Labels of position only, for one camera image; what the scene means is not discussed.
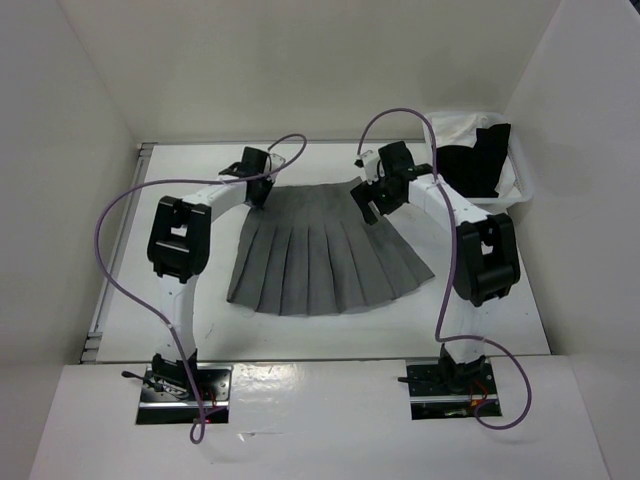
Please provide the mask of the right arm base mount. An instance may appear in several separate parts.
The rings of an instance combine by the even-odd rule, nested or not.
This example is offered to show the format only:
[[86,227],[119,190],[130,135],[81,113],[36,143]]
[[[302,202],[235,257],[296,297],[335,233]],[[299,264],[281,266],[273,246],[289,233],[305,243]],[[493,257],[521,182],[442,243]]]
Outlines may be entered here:
[[408,361],[398,382],[408,387],[411,418],[439,420],[473,418],[477,407],[480,417],[501,417],[493,369],[486,362],[480,371],[461,386],[450,387],[434,359]]

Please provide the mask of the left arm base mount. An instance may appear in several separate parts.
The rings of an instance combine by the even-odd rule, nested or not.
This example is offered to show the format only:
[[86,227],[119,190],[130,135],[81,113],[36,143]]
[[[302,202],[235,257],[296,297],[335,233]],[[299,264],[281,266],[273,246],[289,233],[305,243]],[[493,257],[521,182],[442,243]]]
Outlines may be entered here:
[[[207,424],[226,424],[233,367],[223,364],[198,365],[196,386],[203,403]],[[199,419],[198,403],[190,386],[177,386],[156,377],[151,367],[143,374],[127,370],[123,378],[140,382],[137,425],[192,424]]]

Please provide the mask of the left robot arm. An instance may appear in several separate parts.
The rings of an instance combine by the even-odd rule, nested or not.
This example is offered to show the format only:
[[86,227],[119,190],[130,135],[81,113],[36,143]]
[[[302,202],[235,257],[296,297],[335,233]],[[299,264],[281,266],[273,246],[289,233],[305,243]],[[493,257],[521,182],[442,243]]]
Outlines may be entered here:
[[190,398],[199,386],[195,289],[210,258],[212,224],[237,206],[263,206],[285,163],[275,153],[247,147],[241,160],[220,171],[212,185],[159,200],[147,257],[159,278],[160,312],[168,321],[169,337],[152,358],[152,372],[176,399]]

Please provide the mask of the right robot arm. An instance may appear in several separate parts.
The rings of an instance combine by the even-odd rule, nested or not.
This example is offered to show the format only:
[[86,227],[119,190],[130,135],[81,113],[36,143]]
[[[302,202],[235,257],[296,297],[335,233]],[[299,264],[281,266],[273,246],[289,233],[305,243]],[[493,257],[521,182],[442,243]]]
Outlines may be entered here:
[[480,375],[487,340],[480,335],[482,308],[510,293],[521,277],[511,218],[471,203],[429,164],[418,165],[403,141],[359,151],[363,180],[351,196],[373,225],[405,204],[419,208],[450,234],[446,286],[436,320],[440,343],[438,381],[459,393]]

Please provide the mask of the grey pleated skirt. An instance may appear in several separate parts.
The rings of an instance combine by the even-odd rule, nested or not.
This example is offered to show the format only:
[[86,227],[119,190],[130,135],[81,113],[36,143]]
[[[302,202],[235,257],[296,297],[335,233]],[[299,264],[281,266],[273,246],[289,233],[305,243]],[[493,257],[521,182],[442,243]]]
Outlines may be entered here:
[[357,313],[433,279],[387,219],[364,221],[351,196],[360,182],[274,188],[245,218],[227,301],[278,316]]

